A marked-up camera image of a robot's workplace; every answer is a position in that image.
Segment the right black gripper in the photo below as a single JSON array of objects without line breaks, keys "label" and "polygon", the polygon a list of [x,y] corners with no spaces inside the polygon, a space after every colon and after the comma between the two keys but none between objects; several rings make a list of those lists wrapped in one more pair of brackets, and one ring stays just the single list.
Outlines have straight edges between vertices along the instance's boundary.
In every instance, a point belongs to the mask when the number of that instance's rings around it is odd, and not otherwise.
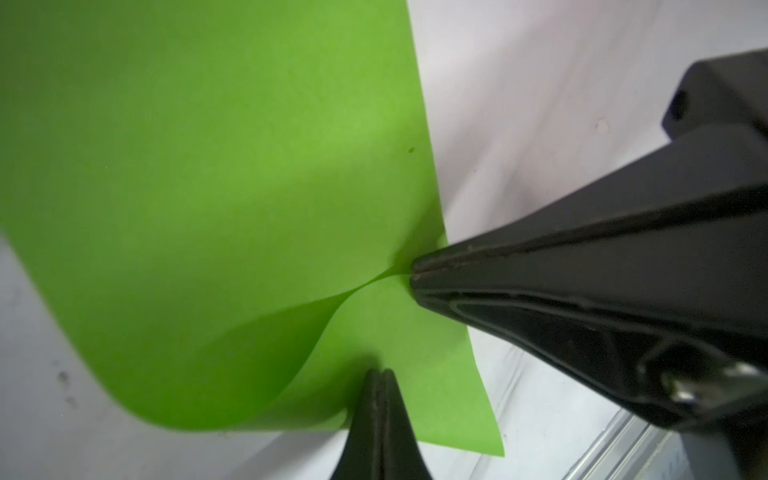
[{"label": "right black gripper", "polygon": [[693,63],[662,128],[676,139],[518,221],[415,260],[413,276],[766,209],[765,49]]}]

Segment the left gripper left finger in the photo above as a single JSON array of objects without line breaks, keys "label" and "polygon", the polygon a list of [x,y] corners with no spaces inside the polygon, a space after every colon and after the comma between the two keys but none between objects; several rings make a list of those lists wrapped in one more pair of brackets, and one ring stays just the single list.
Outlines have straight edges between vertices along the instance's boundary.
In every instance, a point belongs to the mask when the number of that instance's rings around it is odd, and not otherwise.
[{"label": "left gripper left finger", "polygon": [[383,373],[368,372],[357,403],[348,437],[331,480],[379,480],[384,478]]}]

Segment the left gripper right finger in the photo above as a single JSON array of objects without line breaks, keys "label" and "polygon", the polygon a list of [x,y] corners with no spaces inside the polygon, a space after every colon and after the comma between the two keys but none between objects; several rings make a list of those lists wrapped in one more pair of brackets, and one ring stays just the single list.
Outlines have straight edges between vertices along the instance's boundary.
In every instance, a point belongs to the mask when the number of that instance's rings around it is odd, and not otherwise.
[{"label": "left gripper right finger", "polygon": [[432,480],[419,450],[404,399],[392,370],[382,374],[381,478]]}]

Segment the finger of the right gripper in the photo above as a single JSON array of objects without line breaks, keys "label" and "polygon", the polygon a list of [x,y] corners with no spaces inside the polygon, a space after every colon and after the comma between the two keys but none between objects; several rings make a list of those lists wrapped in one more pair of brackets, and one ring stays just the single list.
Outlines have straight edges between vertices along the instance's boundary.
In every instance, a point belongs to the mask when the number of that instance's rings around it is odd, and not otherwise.
[{"label": "finger of the right gripper", "polygon": [[652,424],[767,419],[767,216],[413,266],[416,301]]}]

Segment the green square paper sheet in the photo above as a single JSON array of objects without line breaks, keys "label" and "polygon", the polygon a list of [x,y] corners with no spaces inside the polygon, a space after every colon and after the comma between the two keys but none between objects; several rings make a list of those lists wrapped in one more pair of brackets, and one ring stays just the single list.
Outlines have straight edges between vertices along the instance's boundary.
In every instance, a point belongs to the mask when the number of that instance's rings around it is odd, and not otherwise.
[{"label": "green square paper sheet", "polygon": [[1,231],[104,389],[189,431],[334,430],[397,374],[502,455],[443,235],[404,1],[5,1]]}]

